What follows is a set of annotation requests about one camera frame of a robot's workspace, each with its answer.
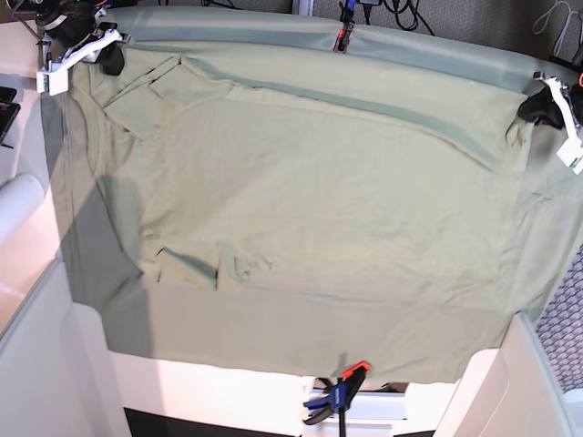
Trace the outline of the light green T-shirt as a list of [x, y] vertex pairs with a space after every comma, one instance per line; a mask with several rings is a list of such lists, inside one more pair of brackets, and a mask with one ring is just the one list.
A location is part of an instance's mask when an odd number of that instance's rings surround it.
[[437, 295], [497, 280], [521, 94], [308, 50], [130, 48], [74, 99], [121, 248], [163, 283]]

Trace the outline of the black phone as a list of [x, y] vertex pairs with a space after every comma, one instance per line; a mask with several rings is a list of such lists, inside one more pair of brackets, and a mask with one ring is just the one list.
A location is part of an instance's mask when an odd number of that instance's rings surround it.
[[15, 123], [15, 119], [21, 109], [21, 106], [15, 102], [16, 94], [16, 90], [12, 87], [0, 87], [1, 143], [4, 143], [5, 137]]

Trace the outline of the white paper roll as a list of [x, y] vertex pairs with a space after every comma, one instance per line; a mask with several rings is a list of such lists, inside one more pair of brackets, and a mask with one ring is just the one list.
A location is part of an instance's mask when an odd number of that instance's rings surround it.
[[1, 245], [41, 207], [44, 199], [44, 187], [30, 174], [18, 174], [1, 187]]

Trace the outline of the red clamp top middle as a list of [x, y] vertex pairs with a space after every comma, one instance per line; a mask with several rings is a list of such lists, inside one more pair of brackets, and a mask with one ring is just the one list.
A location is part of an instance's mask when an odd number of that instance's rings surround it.
[[344, 0], [339, 2], [339, 7], [341, 8], [339, 21], [342, 23], [342, 28], [336, 37], [336, 41], [333, 47], [334, 53], [344, 54], [348, 45], [350, 44], [350, 39], [354, 28], [353, 15], [355, 5], [355, 0]]

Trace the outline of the black mesh chair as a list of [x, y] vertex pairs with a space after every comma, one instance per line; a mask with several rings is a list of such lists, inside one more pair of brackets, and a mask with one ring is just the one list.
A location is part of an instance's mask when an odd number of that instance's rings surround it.
[[548, 303], [537, 336], [563, 391], [582, 388], [582, 249]]

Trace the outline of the blue bar clamp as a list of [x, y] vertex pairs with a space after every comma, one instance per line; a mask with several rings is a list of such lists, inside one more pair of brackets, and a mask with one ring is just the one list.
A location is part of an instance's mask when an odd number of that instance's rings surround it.
[[353, 398], [364, 383], [367, 373], [372, 369], [368, 361], [359, 361], [345, 369], [333, 383], [328, 378], [318, 378], [324, 384], [323, 396], [306, 401], [303, 407], [309, 411], [303, 423], [308, 426], [324, 422], [333, 415], [338, 416], [340, 437], [346, 436], [346, 412], [350, 409]]

